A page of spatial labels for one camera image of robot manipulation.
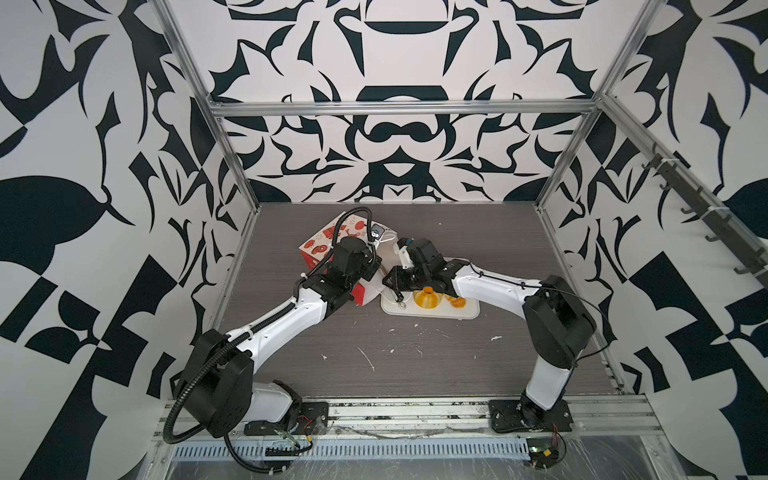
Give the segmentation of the red white paper bag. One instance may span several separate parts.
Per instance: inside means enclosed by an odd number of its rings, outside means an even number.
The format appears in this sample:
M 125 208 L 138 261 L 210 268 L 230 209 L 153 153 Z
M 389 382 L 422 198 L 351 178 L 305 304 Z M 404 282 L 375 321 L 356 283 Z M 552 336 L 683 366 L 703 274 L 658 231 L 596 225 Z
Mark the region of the red white paper bag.
M 360 306 L 371 303 L 384 290 L 388 273 L 383 243 L 395 232 L 373 221 L 368 207 L 354 207 L 339 214 L 299 246 L 307 266 L 335 274 L 352 300 Z

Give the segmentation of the yellow fake bread roll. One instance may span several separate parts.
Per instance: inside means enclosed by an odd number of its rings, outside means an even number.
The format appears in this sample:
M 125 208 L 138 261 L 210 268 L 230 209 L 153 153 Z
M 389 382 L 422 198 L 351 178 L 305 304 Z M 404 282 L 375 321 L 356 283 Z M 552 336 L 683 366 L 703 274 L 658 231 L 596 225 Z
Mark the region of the yellow fake bread roll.
M 424 310 L 433 310 L 437 308 L 443 299 L 443 295 L 436 292 L 432 287 L 425 287 L 413 294 L 415 305 Z

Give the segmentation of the ridged orange fake bread loaf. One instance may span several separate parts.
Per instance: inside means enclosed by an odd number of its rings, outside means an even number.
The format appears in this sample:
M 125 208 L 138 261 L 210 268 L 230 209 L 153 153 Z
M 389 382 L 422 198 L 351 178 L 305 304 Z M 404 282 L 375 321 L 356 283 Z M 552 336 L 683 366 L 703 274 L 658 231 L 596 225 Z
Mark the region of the ridged orange fake bread loaf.
M 451 296 L 445 295 L 445 299 L 453 308 L 456 308 L 456 309 L 464 308 L 467 305 L 467 301 L 461 297 L 451 297 Z

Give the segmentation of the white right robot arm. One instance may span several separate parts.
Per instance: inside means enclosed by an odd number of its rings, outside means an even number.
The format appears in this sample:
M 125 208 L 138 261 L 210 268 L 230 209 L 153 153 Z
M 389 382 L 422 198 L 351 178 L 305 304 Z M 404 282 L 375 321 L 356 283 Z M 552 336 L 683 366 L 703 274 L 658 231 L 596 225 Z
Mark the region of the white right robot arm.
M 540 422 L 562 399 L 578 359 L 597 330 L 587 302 L 560 276 L 529 280 L 492 273 L 466 259 L 445 258 L 427 239 L 400 239 L 398 254 L 401 264 L 384 279 L 398 297 L 430 287 L 525 320 L 537 359 L 520 397 L 520 411 L 530 427 Z

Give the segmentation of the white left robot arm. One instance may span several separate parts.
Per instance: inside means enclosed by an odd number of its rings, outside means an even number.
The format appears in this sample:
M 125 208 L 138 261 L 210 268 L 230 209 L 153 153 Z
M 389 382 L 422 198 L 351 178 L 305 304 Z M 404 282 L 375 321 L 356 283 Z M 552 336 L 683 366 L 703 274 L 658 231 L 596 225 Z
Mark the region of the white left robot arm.
M 300 396 L 282 382 L 258 383 L 254 375 L 296 336 L 351 301 L 360 281 L 373 278 L 381 265 L 377 245 L 342 238 L 282 304 L 228 333 L 211 329 L 200 336 L 175 387 L 164 441 L 181 443 L 202 431 L 220 438 L 246 416 L 292 429 Z

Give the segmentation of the white plastic tray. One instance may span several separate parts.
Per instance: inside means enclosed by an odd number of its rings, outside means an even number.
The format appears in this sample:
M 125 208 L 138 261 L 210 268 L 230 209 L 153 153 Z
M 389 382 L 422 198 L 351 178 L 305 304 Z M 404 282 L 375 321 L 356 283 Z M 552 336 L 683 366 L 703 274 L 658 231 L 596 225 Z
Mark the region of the white plastic tray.
M 477 300 L 459 299 L 441 293 L 403 292 L 403 301 L 397 302 L 395 293 L 385 287 L 380 295 L 380 306 L 391 316 L 425 317 L 452 320 L 473 320 L 480 314 Z

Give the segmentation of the small electronics board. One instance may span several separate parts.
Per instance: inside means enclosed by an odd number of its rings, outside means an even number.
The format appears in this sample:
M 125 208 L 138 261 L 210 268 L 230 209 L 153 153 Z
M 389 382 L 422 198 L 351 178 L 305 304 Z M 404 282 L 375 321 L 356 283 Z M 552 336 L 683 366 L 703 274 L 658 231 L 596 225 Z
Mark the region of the small electronics board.
M 567 443 L 559 436 L 554 438 L 529 438 L 526 442 L 529 455 L 527 465 L 536 470 L 552 469 L 567 454 Z

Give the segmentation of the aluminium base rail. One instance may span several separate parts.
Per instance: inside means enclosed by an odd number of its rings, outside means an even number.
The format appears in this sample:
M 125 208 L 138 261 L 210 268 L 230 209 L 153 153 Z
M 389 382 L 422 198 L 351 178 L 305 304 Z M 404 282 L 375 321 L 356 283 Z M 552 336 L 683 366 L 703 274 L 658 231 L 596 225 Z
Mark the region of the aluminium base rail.
M 448 434 L 496 434 L 490 427 L 488 397 L 312 398 L 328 402 L 324 431 L 309 434 L 364 438 L 427 437 Z M 573 416 L 572 431 L 582 436 L 662 436 L 650 403 L 637 395 L 575 395 L 563 398 Z M 548 432 L 509 433 L 544 435 Z

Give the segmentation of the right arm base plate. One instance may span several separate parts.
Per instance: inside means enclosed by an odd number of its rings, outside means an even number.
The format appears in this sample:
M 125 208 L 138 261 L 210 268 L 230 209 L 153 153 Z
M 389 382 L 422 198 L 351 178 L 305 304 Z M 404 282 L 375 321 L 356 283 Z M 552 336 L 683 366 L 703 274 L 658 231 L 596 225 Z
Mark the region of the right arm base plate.
M 488 402 L 490 427 L 495 433 L 571 432 L 573 416 L 566 401 L 559 399 L 549 410 L 523 396 L 518 400 Z

